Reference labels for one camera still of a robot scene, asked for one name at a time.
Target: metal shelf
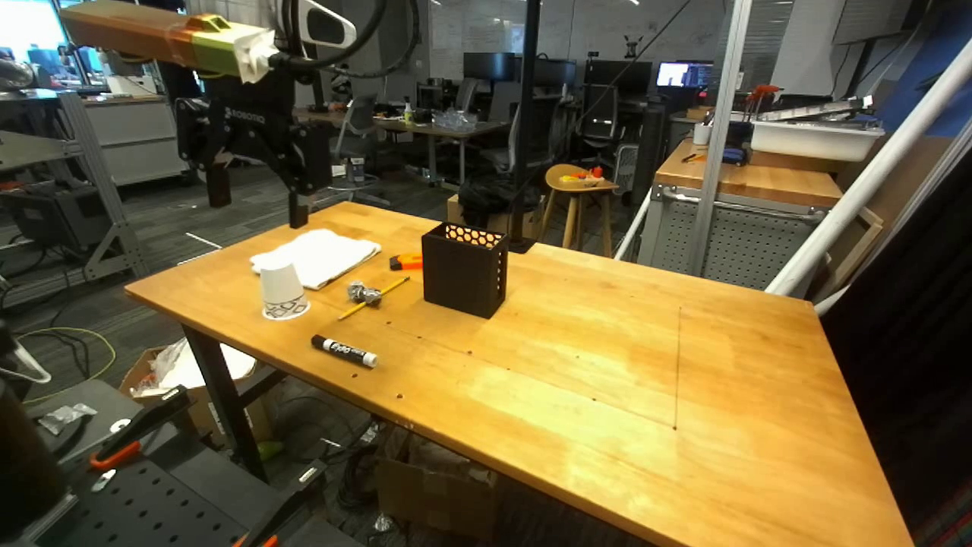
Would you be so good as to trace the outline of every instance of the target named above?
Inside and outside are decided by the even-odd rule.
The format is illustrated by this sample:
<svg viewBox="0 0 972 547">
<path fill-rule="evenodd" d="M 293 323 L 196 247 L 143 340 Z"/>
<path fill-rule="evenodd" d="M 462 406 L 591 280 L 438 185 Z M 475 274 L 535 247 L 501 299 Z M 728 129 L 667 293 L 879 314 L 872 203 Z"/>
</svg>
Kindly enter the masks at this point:
<svg viewBox="0 0 972 547">
<path fill-rule="evenodd" d="M 75 265 L 6 280 L 0 306 L 18 306 L 112 274 L 141 277 L 146 263 L 141 263 L 138 236 L 125 219 L 122 199 L 111 181 L 82 99 L 27 93 L 18 99 L 0 99 L 0 112 L 2 120 L 18 120 L 30 129 L 30 135 L 0 135 L 0 174 L 22 178 L 25 172 L 42 167 L 56 181 L 75 181 L 71 172 L 74 162 L 86 178 L 79 185 L 92 185 L 107 212 L 107 230 Z"/>
</svg>

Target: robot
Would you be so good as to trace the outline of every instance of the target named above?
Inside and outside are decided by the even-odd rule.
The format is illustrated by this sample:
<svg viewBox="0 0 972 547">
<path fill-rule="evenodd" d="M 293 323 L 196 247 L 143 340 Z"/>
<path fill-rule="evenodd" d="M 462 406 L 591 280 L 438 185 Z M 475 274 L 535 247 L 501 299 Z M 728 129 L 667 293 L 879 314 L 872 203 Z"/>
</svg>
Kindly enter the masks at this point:
<svg viewBox="0 0 972 547">
<path fill-rule="evenodd" d="M 265 162 L 288 190 L 288 225 L 308 225 L 313 196 L 332 185 L 329 124 L 294 120 L 294 86 L 319 84 L 321 69 L 386 76 L 420 46 L 420 6 L 411 6 L 414 40 L 404 55 L 373 73 L 348 73 L 381 28 L 389 0 L 376 0 L 361 30 L 317 0 L 272 0 L 274 28 L 236 25 L 223 15 L 181 15 L 135 2 L 82 2 L 60 13 L 79 46 L 112 50 L 204 76 L 204 99 L 175 99 L 181 155 L 207 174 L 209 208 L 232 203 L 228 162 Z"/>
</svg>

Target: pen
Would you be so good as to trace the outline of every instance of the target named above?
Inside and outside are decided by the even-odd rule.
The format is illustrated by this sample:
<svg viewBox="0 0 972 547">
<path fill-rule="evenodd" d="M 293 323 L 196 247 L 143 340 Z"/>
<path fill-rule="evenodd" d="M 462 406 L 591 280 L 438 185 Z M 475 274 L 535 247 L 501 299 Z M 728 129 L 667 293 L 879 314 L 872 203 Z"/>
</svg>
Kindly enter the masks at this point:
<svg viewBox="0 0 972 547">
<path fill-rule="evenodd" d="M 352 363 L 352 365 L 361 365 L 361 369 L 373 369 L 373 365 L 376 365 L 376 357 L 373 357 L 373 354 L 361 354 L 361 351 L 348 347 L 348 344 L 342 344 L 342 340 L 333 340 L 333 338 L 313 335 L 313 338 L 310 338 L 310 347 L 319 351 L 319 354 L 332 354 L 332 357 L 337 357 L 337 359 L 348 359 L 348 363 Z"/>
</svg>

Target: monitor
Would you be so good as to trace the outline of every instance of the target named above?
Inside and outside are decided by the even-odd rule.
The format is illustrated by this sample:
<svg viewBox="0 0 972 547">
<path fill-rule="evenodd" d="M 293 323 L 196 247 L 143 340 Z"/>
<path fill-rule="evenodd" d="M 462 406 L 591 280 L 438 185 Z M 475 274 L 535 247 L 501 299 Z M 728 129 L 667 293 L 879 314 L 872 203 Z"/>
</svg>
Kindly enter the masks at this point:
<svg viewBox="0 0 972 547">
<path fill-rule="evenodd" d="M 710 60 L 664 60 L 655 89 L 684 89 L 684 93 L 702 93 L 714 86 L 714 64 Z"/>
<path fill-rule="evenodd" d="M 462 80 L 514 84 L 517 80 L 517 55 L 512 55 L 512 51 L 465 51 L 462 55 Z"/>
<path fill-rule="evenodd" d="M 535 64 L 535 86 L 539 89 L 560 89 L 577 84 L 577 64 L 565 59 L 539 59 Z"/>
<path fill-rule="evenodd" d="M 616 86 L 621 99 L 648 99 L 654 86 L 649 60 L 588 60 L 588 86 Z"/>
</svg>

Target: stool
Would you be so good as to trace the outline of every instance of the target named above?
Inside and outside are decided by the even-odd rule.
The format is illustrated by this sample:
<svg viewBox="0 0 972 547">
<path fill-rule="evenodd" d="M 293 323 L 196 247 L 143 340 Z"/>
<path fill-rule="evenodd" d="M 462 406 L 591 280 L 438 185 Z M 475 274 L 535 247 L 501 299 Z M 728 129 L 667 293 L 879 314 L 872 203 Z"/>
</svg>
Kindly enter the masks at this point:
<svg viewBox="0 0 972 547">
<path fill-rule="evenodd" d="M 548 230 L 551 212 L 553 212 L 553 201 L 560 196 L 567 199 L 567 219 L 565 219 L 565 236 L 563 247 L 577 247 L 585 242 L 585 208 L 588 201 L 603 201 L 603 236 L 605 236 L 605 255 L 610 255 L 610 199 L 616 191 L 616 182 L 610 181 L 592 181 L 591 172 L 577 167 L 577 164 L 553 164 L 548 172 L 548 208 L 544 208 L 544 221 L 540 221 L 540 235 Z"/>
</svg>

